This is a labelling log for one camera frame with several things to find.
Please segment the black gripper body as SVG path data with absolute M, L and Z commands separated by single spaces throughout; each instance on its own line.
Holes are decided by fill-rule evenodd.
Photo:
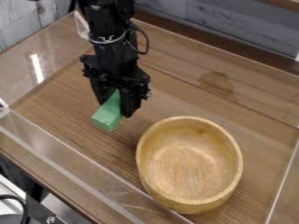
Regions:
M 93 54 L 84 54 L 79 61 L 83 64 L 83 75 L 101 81 L 112 81 L 116 89 L 136 89 L 141 94 L 141 100 L 148 99 L 149 75 L 137 65 L 140 52 L 135 40 L 119 42 L 91 42 Z

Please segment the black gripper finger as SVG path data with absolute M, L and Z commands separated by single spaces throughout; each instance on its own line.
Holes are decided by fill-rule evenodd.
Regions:
M 116 88 L 113 86 L 113 82 L 111 80 L 103 81 L 92 79 L 91 87 L 97 99 L 97 103 L 103 104 L 108 100 L 111 95 L 115 93 Z
M 141 94 L 136 89 L 120 89 L 120 112 L 128 118 L 141 106 Z

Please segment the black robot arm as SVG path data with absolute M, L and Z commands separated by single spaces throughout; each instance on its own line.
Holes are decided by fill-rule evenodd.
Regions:
M 88 41 L 93 53 L 83 55 L 83 75 L 88 77 L 99 103 L 119 92 L 120 115 L 129 117 L 149 95 L 151 76 L 139 67 L 141 55 L 137 37 L 145 31 L 132 22 L 136 0 L 79 0 L 88 23 Z

